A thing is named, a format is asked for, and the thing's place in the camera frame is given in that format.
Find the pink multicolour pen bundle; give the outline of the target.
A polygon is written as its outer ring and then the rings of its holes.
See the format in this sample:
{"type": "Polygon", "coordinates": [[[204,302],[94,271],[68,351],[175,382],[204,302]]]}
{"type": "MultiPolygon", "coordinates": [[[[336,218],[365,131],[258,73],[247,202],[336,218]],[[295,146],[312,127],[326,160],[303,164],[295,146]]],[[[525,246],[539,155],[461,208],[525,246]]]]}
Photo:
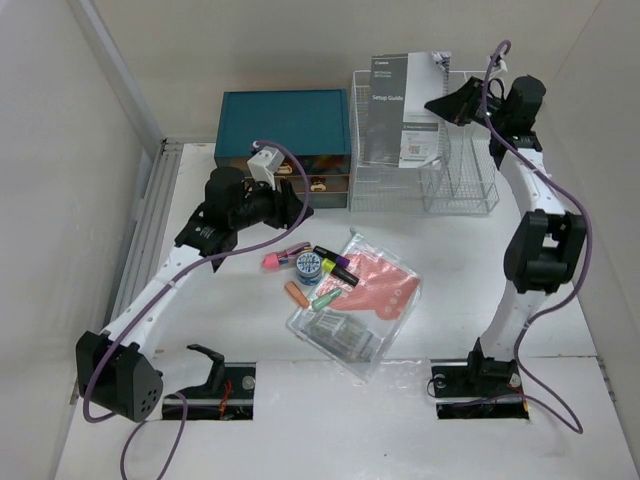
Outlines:
{"type": "Polygon", "coordinates": [[[262,261],[262,267],[266,270],[277,270],[294,262],[302,253],[310,252],[311,250],[310,242],[301,242],[287,249],[268,253],[262,261]]]}

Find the grey setup guide booklet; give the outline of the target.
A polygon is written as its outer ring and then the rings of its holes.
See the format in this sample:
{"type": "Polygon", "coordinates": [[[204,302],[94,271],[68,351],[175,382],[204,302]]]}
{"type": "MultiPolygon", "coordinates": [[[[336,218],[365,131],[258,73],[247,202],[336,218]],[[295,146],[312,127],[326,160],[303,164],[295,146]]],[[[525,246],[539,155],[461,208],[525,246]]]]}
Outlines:
{"type": "Polygon", "coordinates": [[[365,165],[418,169],[441,160],[444,121],[424,105],[449,93],[450,61],[449,51],[371,59],[365,165]]]}

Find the clear zip pouch red card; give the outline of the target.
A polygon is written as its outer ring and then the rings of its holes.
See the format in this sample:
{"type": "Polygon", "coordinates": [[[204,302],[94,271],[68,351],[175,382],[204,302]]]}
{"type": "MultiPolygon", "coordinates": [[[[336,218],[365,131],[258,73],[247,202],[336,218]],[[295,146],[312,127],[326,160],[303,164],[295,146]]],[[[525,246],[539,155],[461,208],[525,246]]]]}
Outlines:
{"type": "Polygon", "coordinates": [[[367,381],[420,299],[422,277],[395,253],[356,230],[340,254],[358,280],[351,286],[326,272],[309,292],[314,302],[339,288],[327,305],[298,308],[287,321],[300,340],[367,381]]]}

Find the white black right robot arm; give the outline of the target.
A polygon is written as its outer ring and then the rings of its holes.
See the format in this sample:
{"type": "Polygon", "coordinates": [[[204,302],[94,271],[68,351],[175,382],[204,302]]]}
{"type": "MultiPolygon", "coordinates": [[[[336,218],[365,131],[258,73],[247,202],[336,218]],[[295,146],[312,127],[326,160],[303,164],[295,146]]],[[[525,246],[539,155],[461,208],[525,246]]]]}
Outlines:
{"type": "Polygon", "coordinates": [[[576,270],[587,223],[583,215],[569,212],[543,179],[542,146],[533,126],[545,93],[540,80],[521,76],[506,97],[495,97],[487,82],[472,77],[458,90],[425,104],[426,110],[453,125],[475,122],[490,129],[489,153],[521,214],[504,254],[506,286],[493,320],[465,364],[433,366],[438,398],[514,392],[523,333],[547,298],[576,270]]]}

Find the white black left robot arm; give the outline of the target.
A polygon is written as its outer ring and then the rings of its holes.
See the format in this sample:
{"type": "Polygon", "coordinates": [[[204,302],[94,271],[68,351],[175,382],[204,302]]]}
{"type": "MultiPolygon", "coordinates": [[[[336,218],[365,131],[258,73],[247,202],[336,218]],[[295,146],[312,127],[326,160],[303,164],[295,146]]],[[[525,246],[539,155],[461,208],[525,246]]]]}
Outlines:
{"type": "Polygon", "coordinates": [[[289,235],[313,209],[310,195],[297,195],[290,181],[273,186],[248,180],[233,167],[214,169],[203,202],[174,240],[168,258],[135,300],[99,333],[85,332],[75,347],[83,416],[99,423],[122,416],[146,420],[166,396],[189,388],[201,396],[217,394],[224,382],[224,358],[199,344],[175,356],[155,358],[168,325],[179,315],[199,273],[214,273],[223,261],[242,254],[240,231],[265,224],[289,235]]]}

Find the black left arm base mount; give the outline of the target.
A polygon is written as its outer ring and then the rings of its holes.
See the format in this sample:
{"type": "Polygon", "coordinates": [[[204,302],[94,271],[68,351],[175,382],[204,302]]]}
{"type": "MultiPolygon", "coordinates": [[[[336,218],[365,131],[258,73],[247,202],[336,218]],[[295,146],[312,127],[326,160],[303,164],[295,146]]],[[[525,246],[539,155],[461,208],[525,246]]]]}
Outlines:
{"type": "Polygon", "coordinates": [[[199,344],[157,352],[153,365],[161,373],[162,400],[152,414],[162,420],[249,421],[254,414],[257,368],[228,362],[199,344]]]}

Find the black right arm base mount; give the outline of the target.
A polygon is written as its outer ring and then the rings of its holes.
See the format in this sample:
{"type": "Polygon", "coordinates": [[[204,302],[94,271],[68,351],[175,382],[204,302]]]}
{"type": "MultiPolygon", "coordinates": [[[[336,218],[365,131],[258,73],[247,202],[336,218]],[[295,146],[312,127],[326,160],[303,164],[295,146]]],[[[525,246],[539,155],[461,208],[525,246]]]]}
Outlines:
{"type": "Polygon", "coordinates": [[[514,360],[470,354],[461,362],[433,363],[431,374],[439,420],[529,419],[514,360]]]}

